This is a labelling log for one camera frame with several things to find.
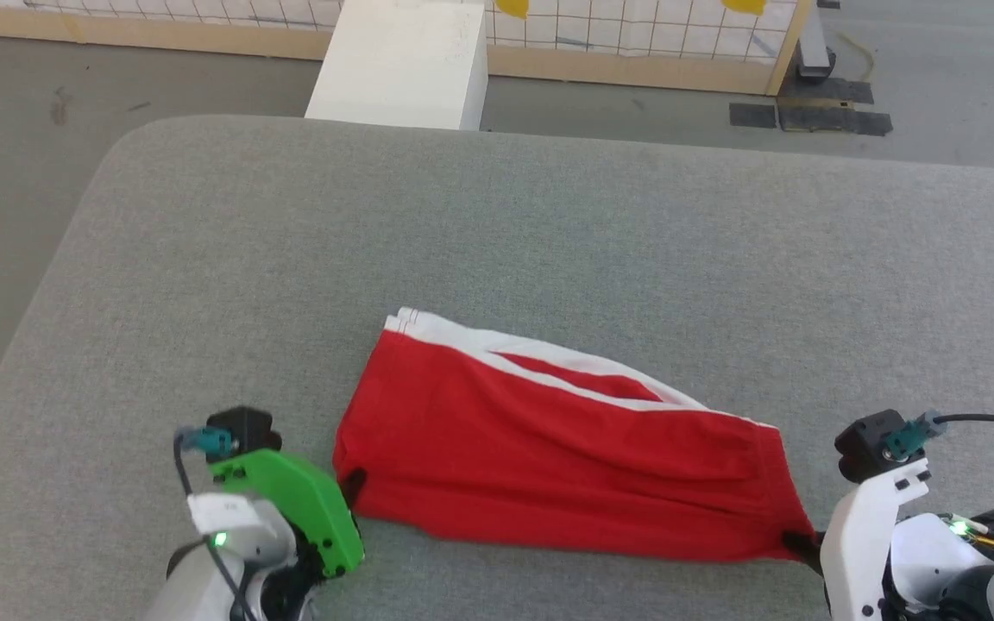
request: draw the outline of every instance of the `wooden frame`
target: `wooden frame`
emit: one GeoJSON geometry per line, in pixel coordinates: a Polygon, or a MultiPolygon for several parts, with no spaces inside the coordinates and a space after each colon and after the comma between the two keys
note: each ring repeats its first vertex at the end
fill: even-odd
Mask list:
{"type": "MultiPolygon", "coordinates": [[[[776,95],[811,9],[800,0],[773,66],[729,60],[625,58],[529,47],[488,48],[490,75],[563,79],[628,86],[687,88],[752,95],[776,95]]],[[[0,36],[96,43],[100,46],[158,47],[285,59],[323,60],[331,34],[288,28],[177,21],[111,19],[66,13],[0,9],[0,36]]]]}

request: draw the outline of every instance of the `black cable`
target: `black cable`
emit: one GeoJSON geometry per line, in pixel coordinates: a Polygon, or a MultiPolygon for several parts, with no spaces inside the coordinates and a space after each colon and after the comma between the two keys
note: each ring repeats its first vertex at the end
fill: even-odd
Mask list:
{"type": "MultiPolygon", "coordinates": [[[[182,433],[174,434],[174,469],[179,473],[179,483],[182,485],[182,492],[185,493],[187,498],[190,498],[193,495],[193,490],[190,488],[190,479],[186,476],[186,467],[182,465],[182,433]]],[[[205,543],[205,549],[209,550],[210,558],[213,559],[213,565],[217,566],[217,571],[220,571],[225,585],[229,585],[232,597],[236,598],[236,605],[240,606],[241,612],[244,613],[244,621],[257,621],[254,614],[252,614],[252,606],[248,605],[248,598],[244,597],[244,593],[241,593],[240,587],[233,580],[232,574],[229,574],[228,567],[224,566],[224,561],[221,561],[221,555],[217,553],[217,548],[213,546],[212,539],[213,537],[210,535],[202,535],[202,543],[205,543]]]]}
{"type": "Polygon", "coordinates": [[[935,417],[935,422],[979,421],[994,422],[994,414],[942,414],[935,417]]]}

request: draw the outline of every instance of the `red shorts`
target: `red shorts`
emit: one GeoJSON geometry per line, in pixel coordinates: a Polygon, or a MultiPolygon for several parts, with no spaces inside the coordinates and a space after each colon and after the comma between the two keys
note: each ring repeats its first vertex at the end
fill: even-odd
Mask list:
{"type": "Polygon", "coordinates": [[[403,308],[336,439],[355,510],[472,542],[685,561],[812,535],[768,424],[618,362],[403,308]]]}

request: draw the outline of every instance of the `yellow paper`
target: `yellow paper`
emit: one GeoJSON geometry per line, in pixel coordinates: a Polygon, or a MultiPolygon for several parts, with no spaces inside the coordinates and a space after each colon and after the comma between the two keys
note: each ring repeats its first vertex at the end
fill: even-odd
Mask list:
{"type": "Polygon", "coordinates": [[[521,20],[528,19],[528,0],[494,0],[494,3],[501,12],[520,17],[521,20]]]}
{"type": "Polygon", "coordinates": [[[725,7],[739,13],[760,16],[765,12],[765,0],[721,0],[725,7]]]}

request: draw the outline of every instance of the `gray fabric surface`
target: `gray fabric surface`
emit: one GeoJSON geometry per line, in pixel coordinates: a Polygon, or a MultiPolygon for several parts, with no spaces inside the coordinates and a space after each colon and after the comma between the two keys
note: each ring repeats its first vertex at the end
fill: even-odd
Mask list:
{"type": "MultiPolygon", "coordinates": [[[[994,170],[300,119],[136,130],[0,368],[0,621],[141,616],[191,535],[174,428],[259,405],[328,467],[400,305],[604,354],[780,425],[824,527],[851,488],[832,447],[849,421],[994,412],[994,170]]],[[[928,449],[933,491],[912,508],[994,506],[994,425],[928,449]]],[[[825,617],[793,563],[362,528],[362,570],[321,590],[328,620],[825,617]]]]}

